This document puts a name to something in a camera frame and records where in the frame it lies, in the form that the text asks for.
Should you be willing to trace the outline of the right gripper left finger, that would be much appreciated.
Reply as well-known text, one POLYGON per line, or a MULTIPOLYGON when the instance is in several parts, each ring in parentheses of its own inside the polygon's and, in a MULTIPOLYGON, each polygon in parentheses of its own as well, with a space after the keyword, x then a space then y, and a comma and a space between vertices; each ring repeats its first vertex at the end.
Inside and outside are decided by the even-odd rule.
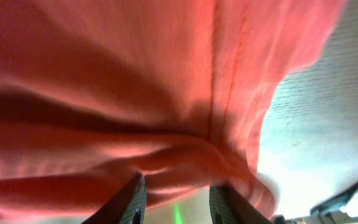
POLYGON ((147 202, 144 176, 137 174, 81 224, 143 224, 147 202))

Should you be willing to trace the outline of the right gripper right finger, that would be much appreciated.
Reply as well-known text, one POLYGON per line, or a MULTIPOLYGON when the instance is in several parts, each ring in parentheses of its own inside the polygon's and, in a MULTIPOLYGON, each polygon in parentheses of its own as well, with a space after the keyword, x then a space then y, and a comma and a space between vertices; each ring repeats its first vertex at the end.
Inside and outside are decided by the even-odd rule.
POLYGON ((213 224, 272 224, 230 187, 212 185, 209 208, 213 224))

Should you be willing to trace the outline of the orange t-shirt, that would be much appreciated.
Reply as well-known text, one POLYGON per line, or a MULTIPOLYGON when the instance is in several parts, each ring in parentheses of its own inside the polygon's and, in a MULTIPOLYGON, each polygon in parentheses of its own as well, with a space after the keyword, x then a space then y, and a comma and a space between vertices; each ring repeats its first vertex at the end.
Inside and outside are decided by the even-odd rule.
POLYGON ((0 221, 92 215, 135 175, 158 207, 256 177, 276 87, 345 1, 0 1, 0 221))

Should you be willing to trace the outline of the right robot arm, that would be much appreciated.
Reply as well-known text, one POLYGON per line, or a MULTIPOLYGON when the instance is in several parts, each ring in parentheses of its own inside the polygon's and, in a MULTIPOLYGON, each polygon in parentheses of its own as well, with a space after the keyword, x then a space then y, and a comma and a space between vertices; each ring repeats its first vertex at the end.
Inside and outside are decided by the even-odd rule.
MULTIPOLYGON (((143 224, 146 196, 144 177, 137 175, 119 193, 103 205, 95 214, 82 224, 143 224)), ((227 188, 212 186, 209 188, 209 208, 213 224, 271 224, 286 223, 281 215, 272 221, 264 218, 248 202, 242 203, 239 208, 232 205, 227 199, 227 188)), ((318 217, 330 216, 341 206, 348 205, 358 191, 358 183, 346 191, 313 207, 311 214, 318 217)))

